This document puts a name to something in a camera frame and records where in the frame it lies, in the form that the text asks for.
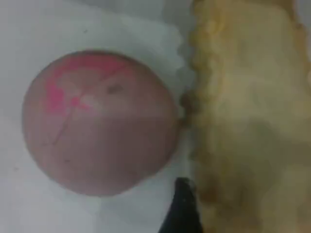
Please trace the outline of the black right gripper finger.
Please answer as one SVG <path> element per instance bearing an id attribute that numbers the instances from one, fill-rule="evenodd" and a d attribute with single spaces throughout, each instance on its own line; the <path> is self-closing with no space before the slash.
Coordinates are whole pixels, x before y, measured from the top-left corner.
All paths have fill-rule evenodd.
<path id="1" fill-rule="evenodd" d="M 159 233 L 202 233 L 193 188 L 188 178 L 177 178 L 174 195 Z"/>

